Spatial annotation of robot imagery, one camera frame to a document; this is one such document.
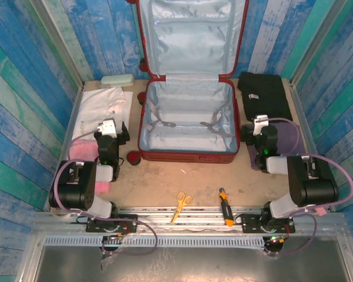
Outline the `purple cloth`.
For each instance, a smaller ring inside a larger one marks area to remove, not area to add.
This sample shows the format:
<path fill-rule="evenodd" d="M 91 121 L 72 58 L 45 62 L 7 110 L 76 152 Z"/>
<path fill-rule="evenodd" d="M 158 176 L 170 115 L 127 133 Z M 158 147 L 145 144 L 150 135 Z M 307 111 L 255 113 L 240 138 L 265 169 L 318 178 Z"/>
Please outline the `purple cloth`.
<path fill-rule="evenodd" d="M 305 152 L 301 131 L 298 125 L 288 122 L 269 123 L 269 125 L 275 126 L 278 131 L 278 156 Z"/>

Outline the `pink towel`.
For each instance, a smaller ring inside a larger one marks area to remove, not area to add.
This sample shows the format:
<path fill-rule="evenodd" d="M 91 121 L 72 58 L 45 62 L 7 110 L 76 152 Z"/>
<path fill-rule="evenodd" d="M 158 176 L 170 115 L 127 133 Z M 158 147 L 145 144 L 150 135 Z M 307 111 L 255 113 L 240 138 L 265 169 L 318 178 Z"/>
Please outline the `pink towel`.
<path fill-rule="evenodd" d="M 76 140 L 69 149 L 70 159 L 82 159 L 94 161 L 98 157 L 98 145 L 95 140 Z M 95 194 L 100 195 L 108 192 L 108 182 L 97 182 L 95 185 Z"/>

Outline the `white t-shirt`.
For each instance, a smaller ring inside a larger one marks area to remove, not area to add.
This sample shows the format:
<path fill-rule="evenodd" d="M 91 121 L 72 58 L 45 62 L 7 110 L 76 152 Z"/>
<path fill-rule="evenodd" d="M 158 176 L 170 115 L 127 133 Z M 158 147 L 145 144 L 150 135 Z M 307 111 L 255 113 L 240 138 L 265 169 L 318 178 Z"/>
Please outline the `white t-shirt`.
<path fill-rule="evenodd" d="M 129 128 L 133 93 L 122 88 L 85 91 L 76 117 L 73 138 L 95 130 L 106 119 L 114 119 L 116 132 Z"/>

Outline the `black garment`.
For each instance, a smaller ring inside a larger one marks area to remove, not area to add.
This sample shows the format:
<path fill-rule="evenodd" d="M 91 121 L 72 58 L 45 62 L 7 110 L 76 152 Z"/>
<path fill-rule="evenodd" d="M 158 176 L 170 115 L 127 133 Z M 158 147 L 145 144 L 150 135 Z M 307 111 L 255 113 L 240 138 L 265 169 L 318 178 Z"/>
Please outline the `black garment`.
<path fill-rule="evenodd" d="M 242 94 L 244 113 L 248 121 L 253 121 L 258 115 L 292 120 L 280 76 L 242 72 L 238 89 Z"/>

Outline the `red hard-shell suitcase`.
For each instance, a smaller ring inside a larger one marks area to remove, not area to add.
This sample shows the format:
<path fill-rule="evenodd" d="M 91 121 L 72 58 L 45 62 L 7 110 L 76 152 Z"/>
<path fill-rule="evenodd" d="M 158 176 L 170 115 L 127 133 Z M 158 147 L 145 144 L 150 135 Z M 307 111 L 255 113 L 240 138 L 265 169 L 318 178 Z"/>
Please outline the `red hard-shell suitcase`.
<path fill-rule="evenodd" d="M 150 77 L 132 165 L 231 163 L 240 147 L 236 70 L 249 0 L 128 0 Z"/>

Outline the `mint green case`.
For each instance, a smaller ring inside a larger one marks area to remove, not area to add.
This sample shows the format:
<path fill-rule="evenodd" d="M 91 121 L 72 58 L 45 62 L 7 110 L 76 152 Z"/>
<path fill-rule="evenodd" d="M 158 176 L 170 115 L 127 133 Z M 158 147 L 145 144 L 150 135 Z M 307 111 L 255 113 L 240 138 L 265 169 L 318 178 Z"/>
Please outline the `mint green case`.
<path fill-rule="evenodd" d="M 104 76 L 101 79 L 101 85 L 108 85 L 109 87 L 131 86 L 134 82 L 135 78 L 132 74 Z"/>

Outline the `yellow black screwdriver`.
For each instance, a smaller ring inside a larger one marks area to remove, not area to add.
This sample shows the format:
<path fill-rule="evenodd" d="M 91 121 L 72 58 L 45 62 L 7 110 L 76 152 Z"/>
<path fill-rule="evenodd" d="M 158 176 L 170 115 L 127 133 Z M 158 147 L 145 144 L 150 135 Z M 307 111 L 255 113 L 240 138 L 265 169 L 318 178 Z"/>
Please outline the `yellow black screwdriver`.
<path fill-rule="evenodd" d="M 221 209 L 223 212 L 225 224 L 229 227 L 232 227 L 234 225 L 234 217 L 232 214 L 231 206 L 229 205 L 229 202 L 228 202 L 228 196 L 223 187 L 219 189 L 219 199 L 221 203 Z"/>

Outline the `yellow scissors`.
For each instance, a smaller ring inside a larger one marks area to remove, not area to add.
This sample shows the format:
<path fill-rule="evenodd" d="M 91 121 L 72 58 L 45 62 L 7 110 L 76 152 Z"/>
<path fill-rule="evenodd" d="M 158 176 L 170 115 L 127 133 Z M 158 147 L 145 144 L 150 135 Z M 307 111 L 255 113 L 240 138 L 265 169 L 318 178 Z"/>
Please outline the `yellow scissors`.
<path fill-rule="evenodd" d="M 170 224 L 174 224 L 176 219 L 179 217 L 183 207 L 191 204 L 193 198 L 191 196 L 186 196 L 184 192 L 179 192 L 177 195 L 178 205 L 174 211 L 174 214 L 171 218 Z"/>

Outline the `small circuit board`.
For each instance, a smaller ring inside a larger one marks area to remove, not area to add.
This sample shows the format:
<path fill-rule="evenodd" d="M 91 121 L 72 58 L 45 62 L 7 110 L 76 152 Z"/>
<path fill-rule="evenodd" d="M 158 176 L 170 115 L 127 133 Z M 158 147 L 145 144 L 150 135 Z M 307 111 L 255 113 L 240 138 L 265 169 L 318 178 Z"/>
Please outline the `small circuit board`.
<path fill-rule="evenodd" d="M 102 253 L 103 254 L 114 253 L 118 249 L 118 246 L 121 245 L 124 238 L 125 238 L 125 235 L 123 235 L 122 233 L 119 233 L 117 235 L 111 235 L 111 236 L 103 236 L 102 246 L 101 246 Z"/>
<path fill-rule="evenodd" d="M 264 250 L 268 253 L 279 253 L 286 240 L 289 237 L 285 234 L 283 235 L 273 235 L 268 237 L 263 237 L 264 239 Z"/>

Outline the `grey metal sheet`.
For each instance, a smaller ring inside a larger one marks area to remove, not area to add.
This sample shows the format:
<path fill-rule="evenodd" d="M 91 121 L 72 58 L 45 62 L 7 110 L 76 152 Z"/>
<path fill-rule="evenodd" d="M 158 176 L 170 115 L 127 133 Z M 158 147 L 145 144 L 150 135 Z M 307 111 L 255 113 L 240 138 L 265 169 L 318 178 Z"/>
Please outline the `grey metal sheet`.
<path fill-rule="evenodd" d="M 317 241 L 285 257 L 221 248 L 159 248 L 102 258 L 95 247 L 46 247 L 36 282 L 349 282 L 338 246 Z"/>

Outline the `aluminium table side rail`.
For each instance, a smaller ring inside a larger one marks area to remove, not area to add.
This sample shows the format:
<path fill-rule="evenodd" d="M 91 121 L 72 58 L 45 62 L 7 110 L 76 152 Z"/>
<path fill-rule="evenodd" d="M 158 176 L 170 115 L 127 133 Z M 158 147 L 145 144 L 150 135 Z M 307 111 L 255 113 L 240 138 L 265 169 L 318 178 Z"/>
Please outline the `aluminium table side rail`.
<path fill-rule="evenodd" d="M 69 145 L 71 144 L 72 135 L 73 135 L 73 131 L 74 131 L 75 123 L 76 123 L 76 117 L 78 115 L 78 109 L 79 109 L 79 105 L 81 103 L 83 91 L 84 91 L 84 87 L 82 86 L 81 88 L 78 89 L 78 92 L 76 94 L 74 107 L 72 109 L 71 117 L 69 119 L 68 128 L 66 130 L 64 142 L 62 145 L 61 153 L 59 155 L 58 163 L 56 165 L 56 171 L 54 173 L 53 180 L 55 180 L 55 178 L 56 178 L 56 174 L 58 172 L 59 165 L 67 157 L 68 148 L 69 148 Z"/>
<path fill-rule="evenodd" d="M 329 166 L 330 160 L 317 154 L 298 91 L 291 84 L 289 89 L 307 148 L 306 153 L 287 158 L 289 195 L 294 204 L 290 215 L 296 216 L 316 207 L 334 205 L 339 191 Z"/>

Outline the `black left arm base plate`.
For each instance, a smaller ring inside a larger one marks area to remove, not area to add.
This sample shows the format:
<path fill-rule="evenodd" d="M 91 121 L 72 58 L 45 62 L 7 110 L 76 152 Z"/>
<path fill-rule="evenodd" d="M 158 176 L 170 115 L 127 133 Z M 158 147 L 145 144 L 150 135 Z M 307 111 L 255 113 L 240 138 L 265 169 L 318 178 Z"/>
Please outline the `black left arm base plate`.
<path fill-rule="evenodd" d="M 137 223 L 133 221 L 100 221 L 88 219 L 85 231 L 87 233 L 135 233 Z"/>

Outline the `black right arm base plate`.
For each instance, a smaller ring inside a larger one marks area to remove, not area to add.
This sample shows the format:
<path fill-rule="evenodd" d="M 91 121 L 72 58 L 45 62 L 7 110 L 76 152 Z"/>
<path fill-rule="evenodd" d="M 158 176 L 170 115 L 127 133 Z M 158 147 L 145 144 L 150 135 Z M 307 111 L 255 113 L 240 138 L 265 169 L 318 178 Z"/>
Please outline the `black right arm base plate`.
<path fill-rule="evenodd" d="M 266 219 L 260 214 L 240 214 L 239 218 L 244 233 L 295 233 L 294 221 L 289 218 Z"/>

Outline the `aluminium mounting rail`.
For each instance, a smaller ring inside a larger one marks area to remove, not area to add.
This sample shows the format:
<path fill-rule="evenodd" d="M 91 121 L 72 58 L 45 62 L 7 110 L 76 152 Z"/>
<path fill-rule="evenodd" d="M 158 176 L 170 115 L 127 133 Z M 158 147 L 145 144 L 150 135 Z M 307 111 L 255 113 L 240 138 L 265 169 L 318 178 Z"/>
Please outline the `aluminium mounting rail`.
<path fill-rule="evenodd" d="M 242 226 L 224 225 L 220 206 L 187 206 L 182 209 L 174 224 L 171 217 L 175 207 L 123 207 L 119 214 L 136 214 L 138 220 L 150 225 L 158 235 L 240 235 Z M 317 216 L 317 235 L 335 235 L 348 233 L 349 226 L 342 213 L 327 213 Z M 79 234 L 85 232 L 85 226 L 78 224 L 75 217 L 61 219 L 50 212 L 36 212 L 31 225 L 32 232 L 48 232 L 51 234 Z"/>

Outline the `aluminium corner post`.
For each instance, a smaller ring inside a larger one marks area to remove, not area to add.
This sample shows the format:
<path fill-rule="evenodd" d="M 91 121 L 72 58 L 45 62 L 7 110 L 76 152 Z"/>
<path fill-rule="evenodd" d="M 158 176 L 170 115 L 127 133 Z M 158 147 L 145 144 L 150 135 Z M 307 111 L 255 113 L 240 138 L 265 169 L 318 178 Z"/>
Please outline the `aluminium corner post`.
<path fill-rule="evenodd" d="M 81 89 L 84 85 L 81 76 L 77 70 L 74 60 L 67 48 L 67 45 L 62 38 L 61 31 L 56 25 L 55 20 L 52 19 L 46 5 L 45 0 L 29 0 L 33 8 L 35 9 L 37 15 L 39 16 L 41 22 L 43 23 L 47 33 L 49 34 L 51 40 L 53 41 L 57 51 L 59 52 L 64 64 L 71 74 L 72 79 L 76 83 L 77 87 Z"/>
<path fill-rule="evenodd" d="M 313 60 L 314 56 L 318 53 L 318 50 L 321 47 L 324 39 L 327 37 L 335 21 L 339 18 L 339 15 L 346 6 L 347 2 L 348 0 L 332 0 L 328 10 L 324 12 L 324 16 L 319 21 L 312 39 L 308 43 L 306 50 L 304 51 L 301 59 L 297 64 L 297 67 L 295 68 L 289 80 L 291 86 L 294 89 L 297 88 L 304 73 L 308 69 L 309 64 Z"/>

